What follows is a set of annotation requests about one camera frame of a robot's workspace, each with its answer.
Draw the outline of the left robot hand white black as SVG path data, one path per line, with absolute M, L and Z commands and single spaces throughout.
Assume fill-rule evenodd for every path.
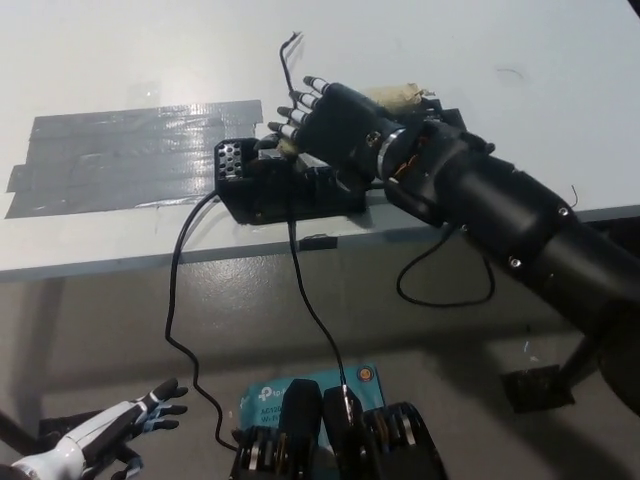
M 78 445 L 84 457 L 82 477 L 94 479 L 112 463 L 124 468 L 114 479 L 131 479 L 143 469 L 142 457 L 128 442 L 156 430 L 173 430 L 176 419 L 187 411 L 184 405 L 172 402 L 188 393 L 175 378 L 169 379 L 146 395 L 122 401 L 74 428 L 69 437 Z

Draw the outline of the right robot hand black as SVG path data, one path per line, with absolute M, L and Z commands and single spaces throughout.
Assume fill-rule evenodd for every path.
M 306 91 L 290 93 L 292 107 L 277 109 L 280 121 L 268 129 L 300 153 L 369 184 L 383 178 L 383 150 L 403 125 L 362 93 L 320 77 L 303 79 Z

